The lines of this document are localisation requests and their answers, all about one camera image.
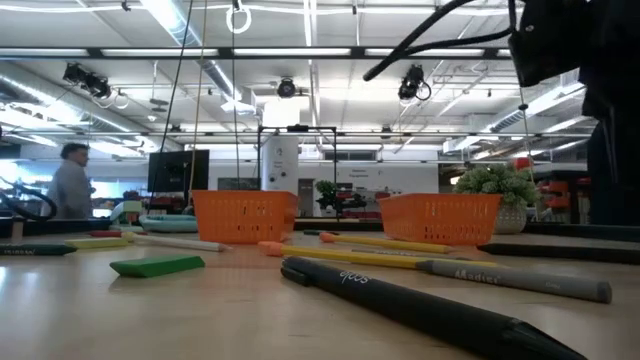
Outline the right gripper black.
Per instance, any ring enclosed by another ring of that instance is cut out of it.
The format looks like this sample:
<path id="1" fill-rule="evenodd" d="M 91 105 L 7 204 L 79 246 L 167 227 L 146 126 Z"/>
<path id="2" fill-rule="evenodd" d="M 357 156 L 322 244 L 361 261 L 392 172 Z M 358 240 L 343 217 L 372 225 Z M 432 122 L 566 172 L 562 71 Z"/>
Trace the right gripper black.
<path id="1" fill-rule="evenodd" d="M 640 0 L 523 0 L 509 48 L 519 83 L 579 71 L 600 107 L 640 107 Z"/>

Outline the plain black pen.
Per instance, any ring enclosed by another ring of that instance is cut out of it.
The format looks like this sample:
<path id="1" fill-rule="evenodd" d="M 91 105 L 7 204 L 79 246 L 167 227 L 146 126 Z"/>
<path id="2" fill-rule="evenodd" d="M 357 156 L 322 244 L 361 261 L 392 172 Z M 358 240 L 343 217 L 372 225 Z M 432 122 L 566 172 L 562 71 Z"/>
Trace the plain black pen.
<path id="1" fill-rule="evenodd" d="M 501 243 L 480 245 L 477 246 L 477 249 L 492 255 L 640 265 L 640 250 Z"/>

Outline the orange plastic bin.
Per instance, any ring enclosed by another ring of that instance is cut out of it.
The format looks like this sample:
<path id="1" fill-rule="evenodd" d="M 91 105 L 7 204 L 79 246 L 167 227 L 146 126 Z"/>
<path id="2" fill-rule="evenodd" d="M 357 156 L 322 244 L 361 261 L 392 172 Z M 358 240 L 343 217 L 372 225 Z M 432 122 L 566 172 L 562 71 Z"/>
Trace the orange plastic bin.
<path id="1" fill-rule="evenodd" d="M 388 237 L 418 243 L 476 246 L 494 232 L 497 194 L 396 195 L 378 201 Z"/>
<path id="2" fill-rule="evenodd" d="M 201 241 L 253 245 L 290 238 L 298 197 L 286 191 L 194 190 Z"/>

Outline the yellow pencil orange eraser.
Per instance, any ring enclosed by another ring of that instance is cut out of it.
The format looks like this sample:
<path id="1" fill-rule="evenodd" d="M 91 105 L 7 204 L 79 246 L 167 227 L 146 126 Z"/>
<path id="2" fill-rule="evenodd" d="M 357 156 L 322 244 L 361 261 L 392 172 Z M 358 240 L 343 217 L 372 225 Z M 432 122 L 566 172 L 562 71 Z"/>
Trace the yellow pencil orange eraser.
<path id="1" fill-rule="evenodd" d="M 299 247 L 283 245 L 277 242 L 259 242 L 258 248 L 267 256 L 283 257 L 298 256 L 314 259 L 344 261 L 356 264 L 384 266 L 394 268 L 417 269 L 419 264 L 426 262 L 446 263 L 453 265 L 477 265 L 486 267 L 498 267 L 491 262 L 463 261 L 455 259 L 440 259 L 433 257 L 410 257 L 402 255 L 373 254 L 352 251 L 323 249 L 316 247 Z"/>
<path id="2" fill-rule="evenodd" d="M 446 246 L 446 245 L 415 243 L 415 242 L 388 240 L 388 239 L 371 238 L 371 237 L 344 236 L 344 235 L 335 235 L 328 232 L 321 232 L 319 234 L 319 238 L 322 242 L 325 242 L 325 243 L 340 242 L 340 243 L 362 244 L 362 245 L 379 246 L 379 247 L 390 248 L 390 249 L 412 250 L 412 251 L 439 253 L 439 254 L 447 254 L 454 251 L 452 247 Z"/>

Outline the black pen white print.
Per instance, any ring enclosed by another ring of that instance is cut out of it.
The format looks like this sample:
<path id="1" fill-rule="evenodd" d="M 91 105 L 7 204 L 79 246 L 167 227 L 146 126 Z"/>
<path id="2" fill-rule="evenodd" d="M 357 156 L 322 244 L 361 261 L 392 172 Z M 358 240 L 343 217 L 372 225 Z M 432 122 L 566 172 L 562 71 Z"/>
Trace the black pen white print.
<path id="1" fill-rule="evenodd" d="M 487 360 L 587 360 L 517 318 L 448 300 L 300 257 L 282 261 L 283 277 L 378 313 Z"/>

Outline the white pencil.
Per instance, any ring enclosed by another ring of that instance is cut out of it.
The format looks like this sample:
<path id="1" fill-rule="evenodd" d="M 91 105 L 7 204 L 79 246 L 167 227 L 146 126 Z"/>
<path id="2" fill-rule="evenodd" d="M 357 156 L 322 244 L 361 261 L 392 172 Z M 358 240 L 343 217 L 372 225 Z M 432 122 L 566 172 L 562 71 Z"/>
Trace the white pencil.
<path id="1" fill-rule="evenodd" d="M 151 245 L 174 247 L 181 249 L 192 249 L 212 252 L 225 252 L 229 251 L 230 247 L 224 244 L 215 242 L 203 242 L 196 240 L 184 240 L 178 238 L 158 237 L 149 235 L 140 235 L 133 232 L 125 232 L 121 234 L 123 239 L 129 242 L 135 243 L 148 243 Z"/>

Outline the green eraser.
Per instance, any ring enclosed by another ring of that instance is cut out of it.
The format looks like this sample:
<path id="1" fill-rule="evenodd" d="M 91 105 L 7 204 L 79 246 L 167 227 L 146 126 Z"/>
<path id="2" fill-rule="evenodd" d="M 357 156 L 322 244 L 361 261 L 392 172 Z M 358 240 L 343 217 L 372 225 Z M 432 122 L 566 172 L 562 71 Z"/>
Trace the green eraser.
<path id="1" fill-rule="evenodd" d="M 193 255 L 164 255 L 132 260 L 114 261 L 109 264 L 122 277 L 152 278 L 183 272 L 206 266 L 204 260 Z"/>

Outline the red crayon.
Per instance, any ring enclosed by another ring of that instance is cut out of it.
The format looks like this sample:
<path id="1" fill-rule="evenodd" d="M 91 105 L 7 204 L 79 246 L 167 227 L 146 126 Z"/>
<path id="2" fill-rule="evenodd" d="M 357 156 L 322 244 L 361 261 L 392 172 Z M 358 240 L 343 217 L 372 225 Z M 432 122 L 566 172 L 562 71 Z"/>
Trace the red crayon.
<path id="1" fill-rule="evenodd" d="M 148 235 L 147 232 L 123 232 L 115 230 L 94 230 L 88 233 L 91 237 L 107 238 L 107 237 L 122 237 L 123 235 Z"/>

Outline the green crayon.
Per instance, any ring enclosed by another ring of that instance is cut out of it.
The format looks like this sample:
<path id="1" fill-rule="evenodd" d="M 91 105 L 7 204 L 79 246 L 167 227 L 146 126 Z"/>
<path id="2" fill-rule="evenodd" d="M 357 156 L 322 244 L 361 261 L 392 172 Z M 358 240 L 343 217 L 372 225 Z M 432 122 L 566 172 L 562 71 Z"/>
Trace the green crayon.
<path id="1" fill-rule="evenodd" d="M 64 256 L 76 251 L 61 244 L 0 244 L 0 256 Z"/>

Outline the rack with red bins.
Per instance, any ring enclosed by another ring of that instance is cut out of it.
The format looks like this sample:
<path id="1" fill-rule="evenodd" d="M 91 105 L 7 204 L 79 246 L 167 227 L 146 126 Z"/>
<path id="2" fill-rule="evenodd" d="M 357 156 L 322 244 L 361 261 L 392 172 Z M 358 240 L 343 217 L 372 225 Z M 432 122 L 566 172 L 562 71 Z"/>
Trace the rack with red bins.
<path id="1" fill-rule="evenodd" d="M 566 181 L 543 180 L 537 184 L 542 197 L 542 204 L 554 211 L 569 211 L 571 193 Z"/>

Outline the green potted plant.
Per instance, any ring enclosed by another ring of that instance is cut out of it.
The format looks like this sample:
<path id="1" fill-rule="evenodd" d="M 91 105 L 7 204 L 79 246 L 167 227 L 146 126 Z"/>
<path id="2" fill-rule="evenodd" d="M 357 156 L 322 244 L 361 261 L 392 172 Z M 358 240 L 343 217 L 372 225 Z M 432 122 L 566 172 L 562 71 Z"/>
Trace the green potted plant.
<path id="1" fill-rule="evenodd" d="M 517 234 L 527 223 L 527 207 L 540 198 L 528 171 L 512 164 L 478 165 L 466 171 L 454 185 L 460 194 L 500 195 L 494 233 Z"/>

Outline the small background plant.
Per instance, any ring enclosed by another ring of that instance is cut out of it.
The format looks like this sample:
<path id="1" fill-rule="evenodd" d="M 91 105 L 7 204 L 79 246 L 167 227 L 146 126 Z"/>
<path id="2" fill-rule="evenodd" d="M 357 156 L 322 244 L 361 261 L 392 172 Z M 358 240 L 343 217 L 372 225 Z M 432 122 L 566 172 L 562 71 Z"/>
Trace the small background plant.
<path id="1" fill-rule="evenodd" d="M 328 180 L 320 180 L 315 184 L 316 191 L 320 194 L 317 203 L 321 210 L 333 209 L 337 215 L 341 215 L 347 209 L 361 208 L 367 205 L 365 198 L 353 192 L 339 192 L 335 183 Z"/>

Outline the white cylindrical tank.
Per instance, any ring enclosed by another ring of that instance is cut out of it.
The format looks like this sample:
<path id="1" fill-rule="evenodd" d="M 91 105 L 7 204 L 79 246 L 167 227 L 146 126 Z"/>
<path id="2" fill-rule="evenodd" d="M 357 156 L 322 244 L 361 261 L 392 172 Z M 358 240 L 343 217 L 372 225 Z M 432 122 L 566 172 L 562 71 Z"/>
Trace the white cylindrical tank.
<path id="1" fill-rule="evenodd" d="M 277 135 L 270 137 L 261 150 L 261 189 L 298 194 L 298 138 Z"/>

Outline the black monitor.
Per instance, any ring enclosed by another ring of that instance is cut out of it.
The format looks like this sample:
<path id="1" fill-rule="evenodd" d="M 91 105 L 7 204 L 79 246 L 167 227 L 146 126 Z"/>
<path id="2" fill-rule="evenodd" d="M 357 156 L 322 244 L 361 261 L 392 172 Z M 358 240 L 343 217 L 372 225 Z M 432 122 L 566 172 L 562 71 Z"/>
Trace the black monitor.
<path id="1" fill-rule="evenodd" d="M 207 190 L 209 183 L 208 150 L 163 152 L 149 155 L 149 192 L 187 192 Z"/>

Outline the blue calculator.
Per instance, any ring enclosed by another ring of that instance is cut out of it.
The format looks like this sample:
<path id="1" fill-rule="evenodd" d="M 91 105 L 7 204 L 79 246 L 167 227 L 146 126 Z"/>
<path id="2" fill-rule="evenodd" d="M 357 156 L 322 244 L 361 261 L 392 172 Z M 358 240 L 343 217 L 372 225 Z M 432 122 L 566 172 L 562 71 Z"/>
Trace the blue calculator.
<path id="1" fill-rule="evenodd" d="M 139 222 L 142 228 L 147 232 L 198 232 L 196 217 L 191 215 L 142 215 L 139 218 Z"/>

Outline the black spotlight cluster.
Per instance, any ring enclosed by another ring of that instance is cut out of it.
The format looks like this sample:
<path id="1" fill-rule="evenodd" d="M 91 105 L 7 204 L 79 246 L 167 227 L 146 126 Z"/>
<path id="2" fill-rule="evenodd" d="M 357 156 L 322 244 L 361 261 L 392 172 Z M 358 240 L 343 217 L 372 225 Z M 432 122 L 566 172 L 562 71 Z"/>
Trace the black spotlight cluster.
<path id="1" fill-rule="evenodd" d="M 85 69 L 79 63 L 68 63 L 62 79 L 72 85 L 79 86 L 93 98 L 106 99 L 112 94 L 106 77 Z"/>

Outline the person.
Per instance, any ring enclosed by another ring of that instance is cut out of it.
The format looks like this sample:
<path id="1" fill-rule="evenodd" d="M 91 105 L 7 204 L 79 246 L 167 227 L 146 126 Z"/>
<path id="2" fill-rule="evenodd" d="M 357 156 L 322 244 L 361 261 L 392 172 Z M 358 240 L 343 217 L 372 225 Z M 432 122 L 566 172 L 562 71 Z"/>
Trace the person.
<path id="1" fill-rule="evenodd" d="M 47 196 L 56 205 L 59 220 L 88 220 L 92 216 L 91 185 L 86 174 L 89 147 L 80 143 L 65 144 L 62 162 L 49 184 Z"/>

